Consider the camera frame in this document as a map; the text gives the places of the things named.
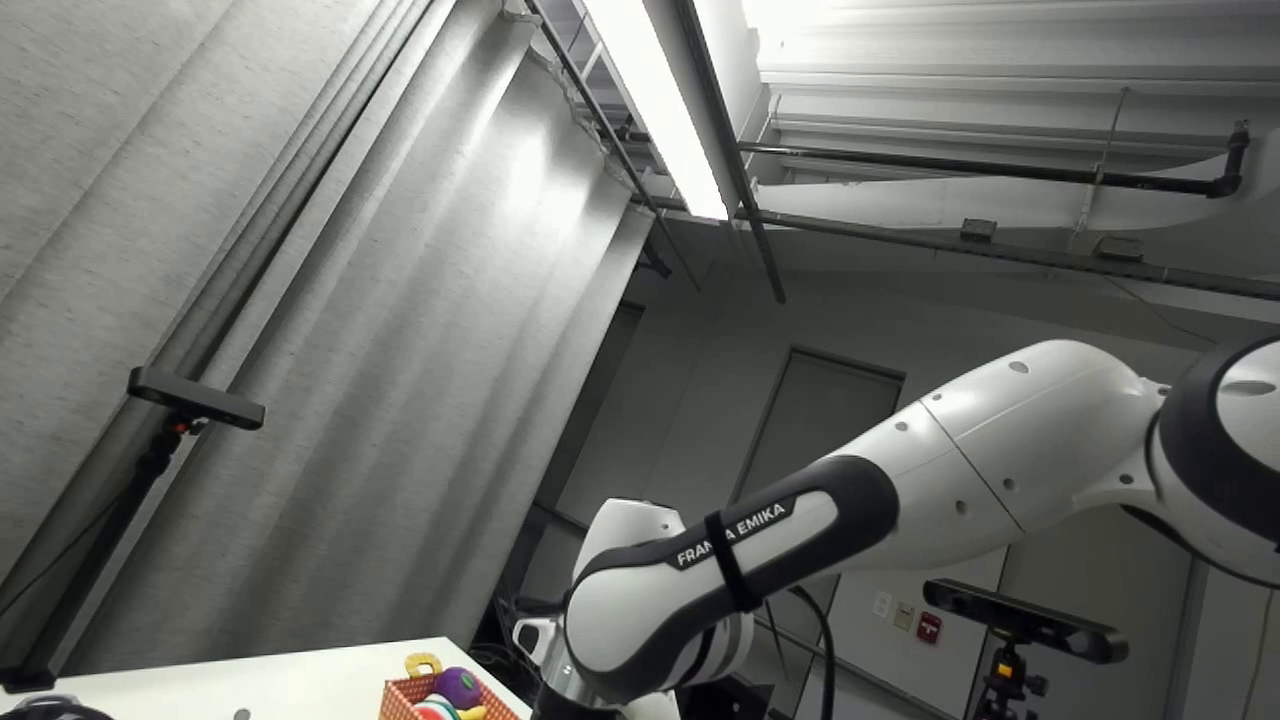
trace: white table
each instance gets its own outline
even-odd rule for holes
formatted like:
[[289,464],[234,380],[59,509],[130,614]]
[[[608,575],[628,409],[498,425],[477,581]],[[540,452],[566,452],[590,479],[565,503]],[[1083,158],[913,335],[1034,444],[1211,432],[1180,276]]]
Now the white table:
[[247,712],[247,720],[374,720],[384,679],[404,677],[409,653],[434,653],[442,664],[477,674],[510,712],[532,717],[519,695],[442,635],[68,677],[56,694],[113,720],[231,720],[234,712]]

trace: black metal bar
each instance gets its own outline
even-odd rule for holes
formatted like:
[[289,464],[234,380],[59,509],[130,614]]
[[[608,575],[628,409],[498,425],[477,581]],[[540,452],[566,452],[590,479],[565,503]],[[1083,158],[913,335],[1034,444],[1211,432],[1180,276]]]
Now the black metal bar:
[[672,22],[677,22],[677,27],[679,27],[679,38],[686,46],[686,61],[693,61],[704,109],[712,116],[720,158],[727,164],[733,192],[741,197],[744,217],[750,224],[750,238],[755,238],[772,298],[782,305],[786,288],[781,282],[781,270],[774,270],[774,255],[772,255],[772,241],[767,241],[765,220],[761,220],[750,175],[748,175],[744,158],[737,150],[737,132],[733,132],[727,104],[725,104],[725,92],[720,92],[720,82],[714,82],[714,66],[712,66],[712,47],[707,47],[704,25],[695,22],[693,0],[672,0]]
[[[677,249],[672,229],[663,224],[663,217],[658,217],[658,210],[653,203],[653,197],[647,197],[647,190],[644,190],[632,158],[622,153],[622,140],[613,132],[613,124],[608,124],[602,109],[595,104],[588,82],[572,69],[566,47],[565,47],[561,38],[552,34],[544,10],[540,10],[536,0],[523,0],[523,10],[527,10],[532,22],[544,27],[544,38],[546,38],[546,46],[552,46],[565,75],[566,75],[572,89],[584,95],[584,104],[588,104],[588,114],[590,114],[590,121],[595,121],[608,153],[622,164],[628,181],[636,184],[638,203],[653,210],[653,224],[656,224],[656,229],[663,231],[663,241]],[[647,255],[647,264],[656,264],[658,276],[672,276],[672,264],[669,264],[656,249],[644,243],[644,255]]]
[[767,224],[782,224],[782,229],[851,238],[851,241],[918,249],[918,253],[983,255],[983,260],[1065,270],[1065,272],[1087,272],[1087,276],[1118,276],[1118,282],[1171,286],[1171,288],[1195,288],[1195,294],[1218,294],[1218,298],[1280,302],[1280,286],[1243,282],[1243,276],[1189,272],[1189,270],[1169,270],[1169,264],[1107,264],[1107,260],[1070,255],[1070,253],[1002,249],[1002,243],[945,243],[945,241],[929,241],[929,238],[913,238],[913,231],[896,231],[896,229],[792,217],[792,214],[767,214],[767,210],[761,217]]
[[1185,197],[1233,197],[1238,190],[1238,164],[1247,150],[1247,130],[1226,138],[1225,175],[1189,181],[1189,175],[1138,175],[1138,174],[1091,174],[1091,168],[1034,168],[1034,164],[993,164],[993,160],[955,160],[955,158],[896,158],[896,153],[847,153],[847,150],[813,150],[813,143],[741,143],[750,158],[799,158],[799,160],[836,160],[836,164],[886,164],[886,168],[934,168],[963,175],[1023,175],[1057,184],[1107,184],[1107,190],[1149,190],[1149,192],[1185,192]]

